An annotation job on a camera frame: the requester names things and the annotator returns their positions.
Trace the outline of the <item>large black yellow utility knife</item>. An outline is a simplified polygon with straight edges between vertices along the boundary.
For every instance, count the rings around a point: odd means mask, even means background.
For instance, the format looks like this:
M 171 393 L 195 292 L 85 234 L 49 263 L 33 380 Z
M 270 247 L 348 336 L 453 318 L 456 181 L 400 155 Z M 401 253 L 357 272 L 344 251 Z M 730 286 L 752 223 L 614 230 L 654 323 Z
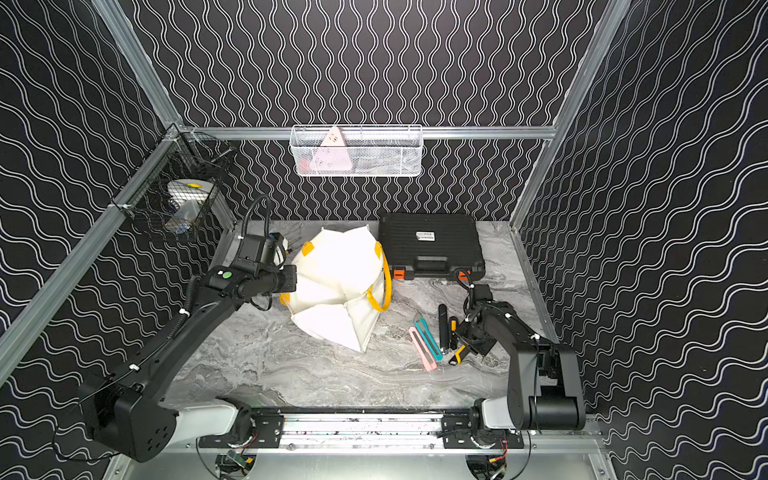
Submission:
M 460 365 L 464 358 L 469 353 L 469 350 L 466 345 L 460 346 L 454 353 L 454 356 L 450 359 L 449 364 L 450 365 Z

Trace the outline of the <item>white tote bag yellow handles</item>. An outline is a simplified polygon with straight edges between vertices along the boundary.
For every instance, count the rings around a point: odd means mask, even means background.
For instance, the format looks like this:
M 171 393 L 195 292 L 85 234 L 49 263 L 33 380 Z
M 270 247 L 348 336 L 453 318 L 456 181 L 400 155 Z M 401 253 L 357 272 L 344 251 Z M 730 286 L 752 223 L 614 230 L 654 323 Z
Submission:
M 296 290 L 280 302 L 309 336 L 355 352 L 366 351 L 373 329 L 392 300 L 392 276 L 382 244 L 368 225 L 323 228 L 292 261 Z

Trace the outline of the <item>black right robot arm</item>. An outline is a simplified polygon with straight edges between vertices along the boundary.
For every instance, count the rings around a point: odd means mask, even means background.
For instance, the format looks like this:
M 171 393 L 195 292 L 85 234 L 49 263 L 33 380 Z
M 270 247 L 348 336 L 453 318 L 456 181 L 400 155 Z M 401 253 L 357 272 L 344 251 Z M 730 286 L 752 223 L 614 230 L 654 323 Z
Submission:
M 485 355 L 495 346 L 509 356 L 506 393 L 479 401 L 487 429 L 579 431 L 586 407 L 575 351 L 539 336 L 511 304 L 475 300 L 457 327 L 465 346 Z

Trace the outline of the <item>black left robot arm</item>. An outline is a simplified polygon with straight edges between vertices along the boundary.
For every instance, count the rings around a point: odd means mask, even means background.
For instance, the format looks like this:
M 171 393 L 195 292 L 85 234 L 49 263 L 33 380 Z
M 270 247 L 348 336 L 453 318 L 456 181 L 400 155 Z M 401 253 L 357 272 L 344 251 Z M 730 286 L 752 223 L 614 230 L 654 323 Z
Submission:
M 138 353 L 106 376 L 81 383 L 78 410 L 87 436 L 138 462 L 157 456 L 177 437 L 181 411 L 161 402 L 181 367 L 243 304 L 296 286 L 293 265 L 256 273 L 216 266 L 193 278 L 183 307 Z

